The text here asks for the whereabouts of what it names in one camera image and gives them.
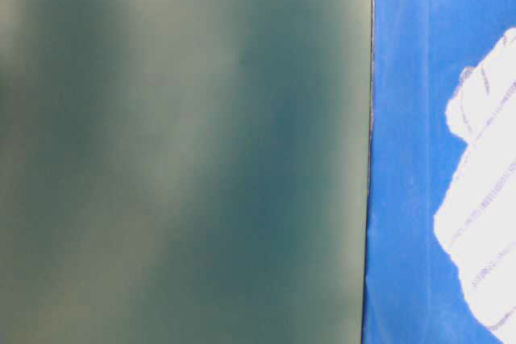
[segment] blue surface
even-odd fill
[[[364,343],[496,343],[464,302],[433,217],[465,145],[444,109],[516,0],[376,0]]]

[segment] blue painted surface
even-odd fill
[[[365,344],[496,343],[464,302],[433,217],[465,145],[444,109],[516,0],[376,0]]]

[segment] green surface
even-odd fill
[[[0,342],[359,342],[370,0],[0,15]]]

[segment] blue paper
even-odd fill
[[[465,149],[444,110],[516,0],[375,0],[365,344],[496,343],[468,309],[433,217]]]

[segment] white paint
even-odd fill
[[[435,235],[459,269],[475,318],[516,342],[516,28],[475,67],[449,101],[450,131],[468,147],[439,211]]]

